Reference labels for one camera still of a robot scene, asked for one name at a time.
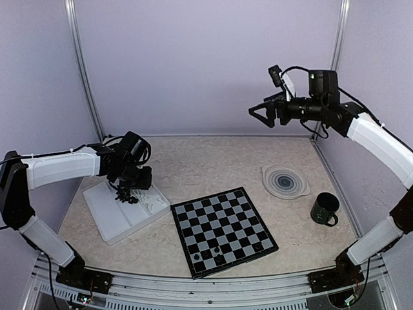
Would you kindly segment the white plastic tray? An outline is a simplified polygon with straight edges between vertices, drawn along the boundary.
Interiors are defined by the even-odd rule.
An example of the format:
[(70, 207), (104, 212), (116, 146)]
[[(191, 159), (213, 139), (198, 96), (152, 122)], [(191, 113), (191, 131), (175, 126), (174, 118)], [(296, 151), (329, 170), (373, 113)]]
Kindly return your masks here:
[(101, 237), (108, 245), (121, 241), (170, 212), (167, 198), (155, 185), (151, 188), (167, 202), (167, 207), (155, 214), (149, 214), (139, 202), (129, 204), (116, 200), (116, 190), (107, 181), (83, 193)]

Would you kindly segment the black white chessboard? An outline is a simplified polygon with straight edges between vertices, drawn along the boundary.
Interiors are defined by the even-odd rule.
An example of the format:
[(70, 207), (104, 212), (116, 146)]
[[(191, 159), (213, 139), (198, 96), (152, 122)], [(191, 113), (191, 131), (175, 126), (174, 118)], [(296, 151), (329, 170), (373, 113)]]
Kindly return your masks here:
[[(173, 204), (170, 210), (193, 280), (226, 271), (279, 250), (243, 187)], [(262, 248), (254, 248), (261, 243)], [(204, 258), (203, 251), (209, 256)], [(223, 259), (217, 262), (215, 257)]]

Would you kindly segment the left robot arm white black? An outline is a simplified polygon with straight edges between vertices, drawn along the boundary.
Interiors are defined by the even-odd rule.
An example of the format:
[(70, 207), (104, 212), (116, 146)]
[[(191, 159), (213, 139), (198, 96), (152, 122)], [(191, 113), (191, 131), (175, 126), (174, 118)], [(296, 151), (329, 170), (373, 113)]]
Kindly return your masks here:
[(97, 274), (86, 269), (80, 254), (42, 220), (30, 204), (29, 192), (44, 185), (86, 176), (104, 176), (121, 202), (135, 203), (132, 190), (150, 188), (152, 169), (146, 163), (152, 148), (128, 131), (106, 143), (83, 144), (62, 152), (20, 155), (7, 152), (1, 162), (1, 216), (28, 245), (59, 266), (56, 280), (89, 289)]

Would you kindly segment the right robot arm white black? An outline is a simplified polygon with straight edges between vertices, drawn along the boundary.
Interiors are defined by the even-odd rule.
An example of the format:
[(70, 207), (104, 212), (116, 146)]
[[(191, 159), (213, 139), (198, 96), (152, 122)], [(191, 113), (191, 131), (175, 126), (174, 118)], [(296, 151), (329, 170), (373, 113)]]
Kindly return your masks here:
[(335, 266), (308, 275), (311, 291), (331, 291), (367, 279), (361, 264), (377, 253), (394, 246), (402, 236), (412, 232), (412, 149), (380, 123), (358, 99), (340, 102), (344, 93), (333, 70), (306, 70), (309, 96), (297, 97), (288, 70), (277, 65), (268, 73), (281, 92), (251, 107), (248, 113), (272, 128), (275, 120), (287, 125), (292, 119), (301, 123), (318, 121), (333, 128), (344, 138), (361, 145), (389, 168), (407, 192), (389, 215), (361, 239), (341, 252)]

